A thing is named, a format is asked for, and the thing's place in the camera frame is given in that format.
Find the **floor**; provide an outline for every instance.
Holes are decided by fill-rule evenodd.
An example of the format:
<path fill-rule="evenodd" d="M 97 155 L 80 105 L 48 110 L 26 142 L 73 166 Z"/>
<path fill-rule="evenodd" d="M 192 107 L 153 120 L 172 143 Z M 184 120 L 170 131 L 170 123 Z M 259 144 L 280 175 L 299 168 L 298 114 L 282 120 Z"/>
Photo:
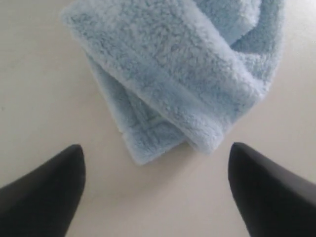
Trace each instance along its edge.
<path fill-rule="evenodd" d="M 212 156 L 181 145 L 143 167 L 58 19 L 70 1 L 0 0 L 0 186 L 80 143 L 87 183 L 68 237 L 247 236 L 227 181 L 235 141 L 316 182 L 315 0 L 287 1 L 272 90 Z"/>

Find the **folded towel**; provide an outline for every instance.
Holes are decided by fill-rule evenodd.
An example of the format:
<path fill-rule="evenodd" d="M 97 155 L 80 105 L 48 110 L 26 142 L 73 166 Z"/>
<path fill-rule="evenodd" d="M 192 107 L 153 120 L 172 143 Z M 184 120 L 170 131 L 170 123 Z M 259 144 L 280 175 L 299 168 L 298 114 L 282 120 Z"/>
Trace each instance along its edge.
<path fill-rule="evenodd" d="M 284 0 L 77 0 L 64 23 L 127 147 L 145 164 L 187 141 L 212 152 L 267 94 Z"/>

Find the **fluffy towel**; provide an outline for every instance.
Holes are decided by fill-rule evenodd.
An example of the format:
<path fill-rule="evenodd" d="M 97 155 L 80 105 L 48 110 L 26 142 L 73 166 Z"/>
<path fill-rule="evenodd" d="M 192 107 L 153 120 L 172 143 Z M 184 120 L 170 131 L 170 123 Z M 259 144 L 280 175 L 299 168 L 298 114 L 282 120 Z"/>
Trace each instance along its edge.
<path fill-rule="evenodd" d="M 77 0 L 64 23 L 134 160 L 212 152 L 269 90 L 283 0 Z"/>

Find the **towel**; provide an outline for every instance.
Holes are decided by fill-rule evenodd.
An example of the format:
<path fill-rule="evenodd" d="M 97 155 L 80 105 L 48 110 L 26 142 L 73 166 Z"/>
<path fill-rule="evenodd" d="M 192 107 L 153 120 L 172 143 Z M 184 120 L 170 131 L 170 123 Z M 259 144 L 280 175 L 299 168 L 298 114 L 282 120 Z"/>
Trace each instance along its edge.
<path fill-rule="evenodd" d="M 267 94 L 284 0 L 76 0 L 61 14 L 137 164 L 214 151 Z"/>

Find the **light blue towel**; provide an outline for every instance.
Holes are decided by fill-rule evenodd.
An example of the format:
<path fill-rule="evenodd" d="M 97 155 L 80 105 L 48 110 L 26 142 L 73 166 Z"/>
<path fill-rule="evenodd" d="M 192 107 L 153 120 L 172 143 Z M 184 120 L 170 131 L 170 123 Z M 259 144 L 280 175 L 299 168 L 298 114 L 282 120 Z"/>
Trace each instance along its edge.
<path fill-rule="evenodd" d="M 280 56 L 283 2 L 77 0 L 62 19 L 132 157 L 145 164 L 184 141 L 212 152 L 264 98 Z"/>

